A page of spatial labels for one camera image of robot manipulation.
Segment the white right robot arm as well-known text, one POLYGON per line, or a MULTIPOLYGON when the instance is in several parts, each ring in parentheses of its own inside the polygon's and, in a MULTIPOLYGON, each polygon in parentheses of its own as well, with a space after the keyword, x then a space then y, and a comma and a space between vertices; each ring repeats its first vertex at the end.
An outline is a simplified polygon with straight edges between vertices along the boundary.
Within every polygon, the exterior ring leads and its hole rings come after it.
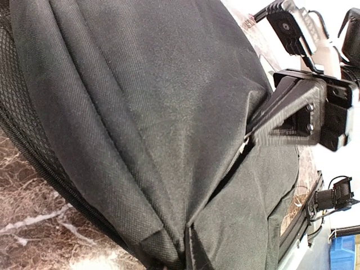
POLYGON ((346 146, 359 101, 359 9, 344 17, 341 49, 332 44, 321 14, 293 1, 275 1, 245 24, 263 19, 286 52, 301 58, 301 69, 274 73, 275 91, 248 125, 247 137, 259 146, 346 146))

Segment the black student backpack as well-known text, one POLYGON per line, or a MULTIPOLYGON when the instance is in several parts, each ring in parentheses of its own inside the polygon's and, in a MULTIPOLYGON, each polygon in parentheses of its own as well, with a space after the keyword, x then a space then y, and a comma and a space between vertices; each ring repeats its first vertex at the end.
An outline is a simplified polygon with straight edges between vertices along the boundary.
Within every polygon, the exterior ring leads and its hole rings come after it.
POLYGON ((271 94, 221 1, 2 1, 1 125, 144 266, 276 269, 296 147, 241 148, 271 94))

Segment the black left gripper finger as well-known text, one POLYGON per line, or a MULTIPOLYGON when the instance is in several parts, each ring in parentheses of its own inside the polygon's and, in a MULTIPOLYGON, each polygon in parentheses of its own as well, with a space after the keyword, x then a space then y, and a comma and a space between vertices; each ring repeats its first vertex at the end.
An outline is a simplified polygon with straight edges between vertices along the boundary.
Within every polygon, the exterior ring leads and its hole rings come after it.
POLYGON ((199 239, 194 225, 186 228, 185 233, 186 269, 213 270, 213 266, 199 239))

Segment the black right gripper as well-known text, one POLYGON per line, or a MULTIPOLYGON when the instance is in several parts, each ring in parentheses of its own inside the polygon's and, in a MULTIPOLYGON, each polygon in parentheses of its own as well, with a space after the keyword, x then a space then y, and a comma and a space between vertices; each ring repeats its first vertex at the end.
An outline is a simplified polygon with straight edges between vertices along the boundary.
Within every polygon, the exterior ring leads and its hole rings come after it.
POLYGON ((258 146, 316 145, 335 152, 352 137, 359 86, 350 77, 285 69, 273 74, 276 90, 249 122, 258 146), (322 106, 325 100, 325 122, 322 106))

